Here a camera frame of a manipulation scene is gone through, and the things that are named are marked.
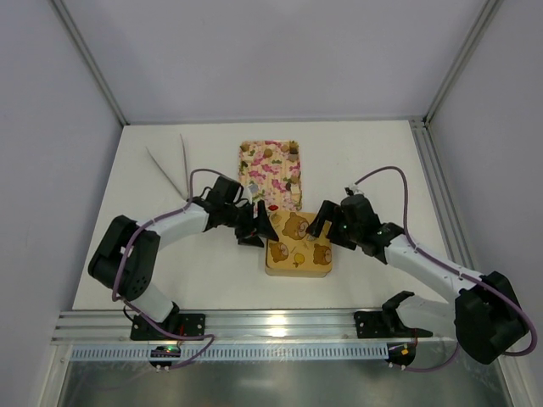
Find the silver tin lid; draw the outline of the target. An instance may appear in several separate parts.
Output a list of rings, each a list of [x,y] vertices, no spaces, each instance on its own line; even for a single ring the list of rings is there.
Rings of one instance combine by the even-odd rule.
[[[275,269],[300,268],[328,270],[333,268],[332,244],[326,238],[330,223],[325,222],[321,236],[312,237],[306,231],[316,214],[275,211],[270,215],[278,242],[266,242],[266,263]]]

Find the metal tongs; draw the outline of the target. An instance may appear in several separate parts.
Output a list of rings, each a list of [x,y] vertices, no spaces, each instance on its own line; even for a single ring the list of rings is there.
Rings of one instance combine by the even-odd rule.
[[[148,144],[146,151],[160,174],[183,200],[187,200],[189,170],[182,135],[161,139],[157,144]]]

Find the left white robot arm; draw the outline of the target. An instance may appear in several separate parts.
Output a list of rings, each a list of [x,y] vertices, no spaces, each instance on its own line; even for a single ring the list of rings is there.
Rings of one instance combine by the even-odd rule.
[[[166,337],[180,337],[182,323],[179,307],[152,283],[161,249],[219,226],[232,228],[240,245],[263,248],[266,239],[279,240],[265,203],[246,198],[239,182],[218,174],[200,195],[193,195],[192,188],[189,192],[183,207],[144,223],[115,217],[87,267],[91,278],[111,290],[114,301],[123,301]]]

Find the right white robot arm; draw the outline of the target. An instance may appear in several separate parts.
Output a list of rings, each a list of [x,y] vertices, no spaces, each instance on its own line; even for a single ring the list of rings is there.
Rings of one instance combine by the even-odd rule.
[[[488,365],[525,336],[537,343],[533,325],[519,305],[509,280],[433,256],[407,235],[404,227],[383,223],[362,194],[324,201],[306,229],[340,247],[362,252],[404,271],[430,287],[454,310],[451,336],[474,360]]]

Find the gold chocolate box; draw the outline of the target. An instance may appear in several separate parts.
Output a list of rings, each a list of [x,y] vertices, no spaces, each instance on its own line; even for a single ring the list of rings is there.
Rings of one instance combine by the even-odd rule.
[[[296,278],[323,278],[330,273],[328,270],[306,270],[300,268],[293,269],[275,269],[269,266],[265,267],[265,272],[268,276],[280,276],[280,277],[296,277]]]

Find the floral tray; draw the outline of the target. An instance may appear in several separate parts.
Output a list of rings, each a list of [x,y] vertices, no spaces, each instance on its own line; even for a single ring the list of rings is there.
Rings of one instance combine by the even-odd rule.
[[[263,200],[267,209],[276,205],[278,210],[302,210],[300,153],[291,154],[291,145],[299,151],[296,141],[245,141],[239,147],[239,182],[254,202]],[[293,197],[292,189],[299,189],[300,196]]]

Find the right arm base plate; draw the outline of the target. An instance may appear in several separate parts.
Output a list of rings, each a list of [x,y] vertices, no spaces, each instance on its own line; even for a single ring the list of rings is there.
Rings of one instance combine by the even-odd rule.
[[[359,339],[389,337],[389,328],[384,322],[382,310],[358,310],[353,314],[353,317],[356,335]]]

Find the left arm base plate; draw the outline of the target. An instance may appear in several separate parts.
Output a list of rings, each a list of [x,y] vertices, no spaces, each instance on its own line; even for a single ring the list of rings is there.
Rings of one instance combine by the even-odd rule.
[[[200,337],[204,335],[206,315],[177,313],[170,316],[158,326],[173,335],[180,337]],[[132,341],[171,340],[171,337],[157,331],[140,315],[135,315],[130,332]]]

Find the aluminium rail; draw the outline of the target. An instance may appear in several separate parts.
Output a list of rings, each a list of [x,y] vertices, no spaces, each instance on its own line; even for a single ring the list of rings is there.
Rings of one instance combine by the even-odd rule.
[[[355,317],[358,309],[189,310],[182,315],[180,333],[213,334],[226,338],[343,338],[356,339],[367,323]],[[127,341],[140,331],[133,312],[79,310],[60,314],[52,342],[106,343]]]

